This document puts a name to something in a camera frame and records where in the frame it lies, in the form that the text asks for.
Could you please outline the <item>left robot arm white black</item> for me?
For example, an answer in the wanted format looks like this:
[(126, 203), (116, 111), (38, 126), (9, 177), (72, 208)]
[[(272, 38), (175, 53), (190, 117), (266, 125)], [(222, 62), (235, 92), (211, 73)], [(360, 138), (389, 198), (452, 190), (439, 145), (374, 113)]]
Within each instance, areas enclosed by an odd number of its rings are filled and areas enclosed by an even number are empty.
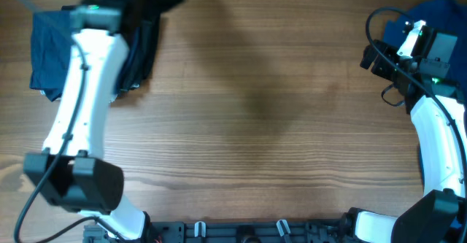
[(117, 77), (129, 54), (121, 29), (127, 0), (83, 0), (71, 12), (69, 70), (58, 113), (39, 153), (23, 172), (35, 188), (14, 239), (38, 195), (48, 204), (94, 220), (121, 242), (141, 242), (147, 215), (123, 194), (123, 170), (104, 160), (104, 128)]

